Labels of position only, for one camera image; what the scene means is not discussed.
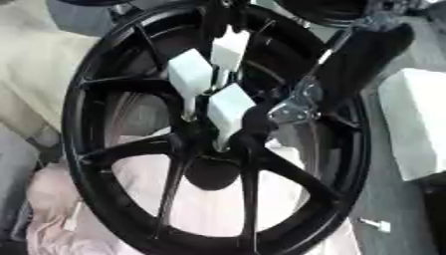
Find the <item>white foam block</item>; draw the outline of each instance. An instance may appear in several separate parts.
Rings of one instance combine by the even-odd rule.
[[[235,33],[228,26],[223,37],[217,38],[212,43],[211,63],[232,72],[240,68],[250,34],[248,31]]]
[[[446,170],[446,74],[403,69],[379,88],[402,178]]]
[[[212,67],[201,56],[191,49],[171,59],[167,65],[170,83],[184,99],[187,117],[195,112],[195,98],[209,90],[212,79]]]
[[[237,84],[226,87],[210,98],[207,114],[220,132],[217,141],[220,148],[241,129],[243,115],[255,105]]]

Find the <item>black spoke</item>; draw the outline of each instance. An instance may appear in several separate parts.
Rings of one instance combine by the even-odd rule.
[[[150,78],[147,75],[85,80],[82,82],[82,87],[85,90],[178,95],[169,82],[162,79]]]
[[[171,154],[175,150],[175,136],[176,134],[170,133],[98,149],[80,156],[80,160],[87,164],[110,166],[114,162],[130,156]]]
[[[245,204],[245,223],[240,237],[240,246],[253,254],[257,254],[259,169],[253,165],[243,166],[241,178]]]
[[[265,150],[262,158],[262,167],[300,184],[317,200],[336,202],[340,199],[335,190],[268,149]]]
[[[170,161],[170,167],[167,173],[167,179],[164,184],[164,191],[162,193],[161,203],[158,209],[158,217],[156,222],[156,229],[153,235],[157,238],[162,230],[162,227],[168,224],[170,212],[172,210],[173,200],[178,190],[181,178],[186,170],[186,157],[173,156]]]
[[[146,44],[146,49],[148,51],[148,54],[150,54],[151,59],[153,60],[153,63],[155,64],[156,70],[158,72],[161,72],[163,70],[163,63],[162,63],[162,57],[161,53],[156,49],[155,44],[150,39],[150,36],[147,35],[145,32],[145,29],[140,25],[137,24],[134,27],[134,32],[141,37],[141,39]]]

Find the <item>center bore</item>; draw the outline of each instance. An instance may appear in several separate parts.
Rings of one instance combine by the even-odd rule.
[[[220,190],[232,184],[240,168],[228,160],[206,156],[195,157],[186,169],[186,178],[203,190]]]

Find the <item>white plug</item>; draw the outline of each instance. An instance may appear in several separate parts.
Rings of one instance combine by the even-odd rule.
[[[250,33],[240,31],[235,33],[231,26],[227,26],[223,37],[212,42],[211,63],[219,67],[216,87],[223,88],[228,83],[230,72],[240,68],[243,56],[248,46]]]
[[[81,201],[76,203],[76,207],[75,207],[75,210],[73,211],[72,215],[67,220],[65,220],[65,223],[64,223],[65,230],[68,230],[71,232],[74,232],[76,230],[76,228],[78,227],[78,216],[79,216],[79,213],[81,212],[82,205],[83,205],[83,203]]]
[[[383,220],[373,221],[373,220],[364,219],[364,218],[358,218],[357,220],[359,222],[362,222],[364,224],[367,224],[369,226],[373,226],[373,227],[377,228],[379,232],[390,233],[390,231],[391,231],[390,222],[387,222],[387,221],[383,221]]]
[[[209,99],[207,115],[219,130],[216,148],[226,148],[228,139],[242,128],[243,115],[256,104],[238,86],[232,84]]]
[[[170,83],[184,100],[183,117],[187,121],[195,116],[195,98],[210,89],[212,67],[201,56],[191,49],[171,59],[167,65]]]

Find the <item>pink cloth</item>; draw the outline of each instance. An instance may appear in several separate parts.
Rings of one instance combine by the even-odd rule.
[[[295,149],[276,147],[272,151],[299,163]],[[133,200],[155,214],[168,164],[165,155],[137,156],[117,162],[113,171]],[[289,216],[302,192],[300,186],[267,172],[261,173],[259,189],[260,229]],[[39,171],[29,187],[28,198],[35,212],[28,229],[30,255],[140,255],[109,232],[85,205],[76,217],[76,229],[64,229],[80,200],[64,164],[50,164]],[[231,236],[240,233],[242,223],[240,179],[223,190],[211,192],[200,190],[183,178],[172,209],[173,226],[204,235]],[[309,253],[329,254],[360,254],[349,223]]]

